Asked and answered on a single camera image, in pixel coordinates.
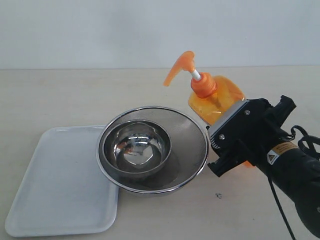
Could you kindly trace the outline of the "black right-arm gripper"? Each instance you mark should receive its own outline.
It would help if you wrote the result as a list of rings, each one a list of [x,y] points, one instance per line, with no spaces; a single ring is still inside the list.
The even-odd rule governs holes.
[[[276,105],[265,98],[236,102],[208,128],[211,148],[218,155],[207,164],[209,169],[221,177],[246,161],[273,165],[280,155],[268,150],[267,143],[280,136],[280,128],[296,107],[285,95]]]

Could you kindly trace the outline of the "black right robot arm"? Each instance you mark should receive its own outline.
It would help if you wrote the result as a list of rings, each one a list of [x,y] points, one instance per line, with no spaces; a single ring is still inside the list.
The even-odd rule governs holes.
[[[320,235],[320,154],[318,137],[301,126],[290,132],[282,125],[296,108],[282,95],[277,105],[264,98],[241,100],[233,104],[207,128],[218,160],[209,164],[218,177],[249,162],[263,172],[271,189],[279,188],[295,205],[304,226]]]

